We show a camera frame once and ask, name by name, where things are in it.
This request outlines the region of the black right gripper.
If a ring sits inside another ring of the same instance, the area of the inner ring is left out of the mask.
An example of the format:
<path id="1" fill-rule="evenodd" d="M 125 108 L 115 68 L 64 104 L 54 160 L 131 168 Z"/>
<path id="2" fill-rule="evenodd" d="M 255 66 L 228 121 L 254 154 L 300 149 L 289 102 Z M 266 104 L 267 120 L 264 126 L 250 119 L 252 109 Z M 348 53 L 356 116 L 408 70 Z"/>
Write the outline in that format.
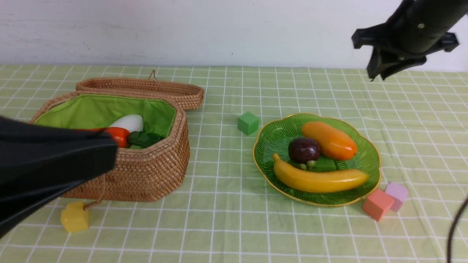
<path id="1" fill-rule="evenodd" d="M 403 0 L 385 22 L 357 29 L 355 49 L 372 46 L 366 67 L 368 78 L 382 80 L 426 63 L 426 55 L 459 46 L 450 29 L 467 13 L 466 0 Z"/>

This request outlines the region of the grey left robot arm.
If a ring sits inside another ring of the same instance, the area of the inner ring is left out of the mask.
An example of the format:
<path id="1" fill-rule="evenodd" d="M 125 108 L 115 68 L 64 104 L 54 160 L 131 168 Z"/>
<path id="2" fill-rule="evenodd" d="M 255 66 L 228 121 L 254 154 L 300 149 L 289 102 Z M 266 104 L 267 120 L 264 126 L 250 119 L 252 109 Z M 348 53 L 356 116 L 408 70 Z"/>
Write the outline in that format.
<path id="1" fill-rule="evenodd" d="M 1 117 L 0 233 L 50 201 L 111 171 L 118 145 L 103 129 L 74 130 Z"/>

